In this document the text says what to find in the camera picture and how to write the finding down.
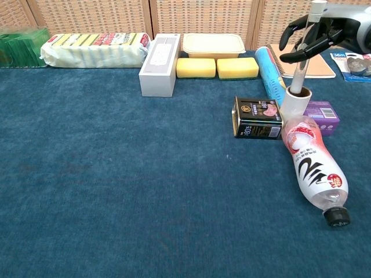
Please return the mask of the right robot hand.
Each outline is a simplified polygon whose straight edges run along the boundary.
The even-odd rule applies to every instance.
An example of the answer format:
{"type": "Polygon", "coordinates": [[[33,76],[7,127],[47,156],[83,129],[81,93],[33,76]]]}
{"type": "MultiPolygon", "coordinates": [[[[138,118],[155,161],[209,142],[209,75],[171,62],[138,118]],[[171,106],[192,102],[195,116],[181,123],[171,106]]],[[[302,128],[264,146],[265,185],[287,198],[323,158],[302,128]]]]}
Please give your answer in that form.
{"type": "Polygon", "coordinates": [[[334,45],[358,54],[370,53],[370,5],[329,3],[315,28],[317,35],[313,37],[313,30],[309,31],[310,38],[304,49],[299,49],[299,40],[294,45],[295,51],[280,55],[280,60],[302,62],[334,45]]]}

